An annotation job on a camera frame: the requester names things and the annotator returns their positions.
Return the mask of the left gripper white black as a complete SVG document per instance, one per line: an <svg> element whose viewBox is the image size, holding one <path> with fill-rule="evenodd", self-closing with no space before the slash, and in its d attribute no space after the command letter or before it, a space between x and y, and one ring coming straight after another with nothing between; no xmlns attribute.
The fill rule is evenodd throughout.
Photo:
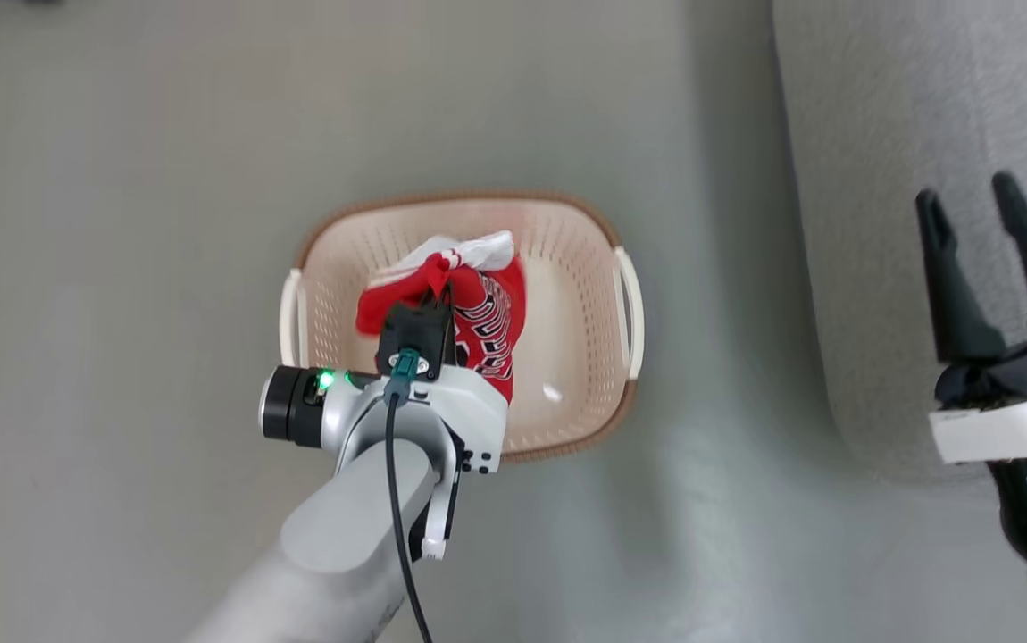
<svg viewBox="0 0 1027 643"><path fill-rule="evenodd" d="M472 369L456 363L454 283L431 282L431 305L394 305L384 322L376 366L382 400L402 434L421 434L462 472L497 472L508 424L508 400Z"/></svg>

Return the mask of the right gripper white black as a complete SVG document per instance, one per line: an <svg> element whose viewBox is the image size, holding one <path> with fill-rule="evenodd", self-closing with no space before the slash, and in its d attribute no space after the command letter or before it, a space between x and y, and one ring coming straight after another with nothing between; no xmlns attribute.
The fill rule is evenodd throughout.
<svg viewBox="0 0 1027 643"><path fill-rule="evenodd" d="M1014 241L1027 285L1027 196L1012 172L995 172L992 191ZM1027 457L1027 347L1006 351L958 260L958 239L937 192L916 196L937 357L952 363L935 384L939 410L929 415L945 463L991 463Z"/></svg>

